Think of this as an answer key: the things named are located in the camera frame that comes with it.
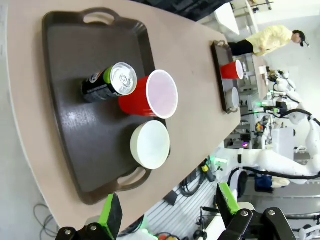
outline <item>red plastic cup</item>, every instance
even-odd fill
[[[138,80],[133,93],[119,97],[119,105],[130,115],[168,119],[177,110],[178,98],[177,86],[170,74],[155,70]]]
[[[241,80],[244,78],[244,68],[239,60],[220,67],[220,72],[223,79]]]

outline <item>tray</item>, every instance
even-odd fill
[[[231,109],[227,107],[225,94],[233,87],[238,89],[238,82],[236,79],[223,79],[220,72],[220,67],[233,62],[233,55],[231,49],[226,45],[225,41],[215,41],[211,45],[211,53],[213,57],[213,63],[216,72],[216,78],[218,80],[219,93],[221,99],[222,109],[227,113],[236,113],[238,109]]]
[[[85,23],[89,14],[108,15],[112,24]],[[81,82],[118,62],[131,65],[138,79],[155,70],[146,26],[107,8],[82,12],[50,12],[42,20],[43,51],[54,116],[65,159],[80,199],[95,204],[108,194],[139,187],[151,174],[121,185],[118,179],[140,165],[130,139],[141,124],[160,118],[123,113],[118,99],[86,103]]]

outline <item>table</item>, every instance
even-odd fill
[[[171,154],[142,186],[119,192],[121,230],[137,220],[191,173],[239,124],[240,111],[222,110],[210,52],[211,42],[225,37],[172,13],[127,0],[10,1],[7,55],[13,112],[22,148],[37,184],[59,226],[81,229],[101,214],[104,201],[85,205],[69,174],[47,86],[42,51],[42,18],[51,11],[115,10],[143,22],[157,69],[175,79],[179,105],[167,120]]]
[[[225,26],[237,35],[240,35],[238,24],[234,11],[230,3],[225,3],[214,12],[215,18],[219,24]]]

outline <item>white ceramic bowl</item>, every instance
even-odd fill
[[[226,92],[225,101],[228,108],[237,109],[239,107],[239,93],[236,87],[233,87]]]
[[[131,136],[130,149],[133,158],[144,168],[160,168],[170,151],[167,128],[157,120],[140,125]]]

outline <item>soda can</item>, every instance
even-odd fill
[[[100,102],[133,93],[137,81],[136,71],[129,64],[119,62],[83,81],[81,93],[90,103]]]

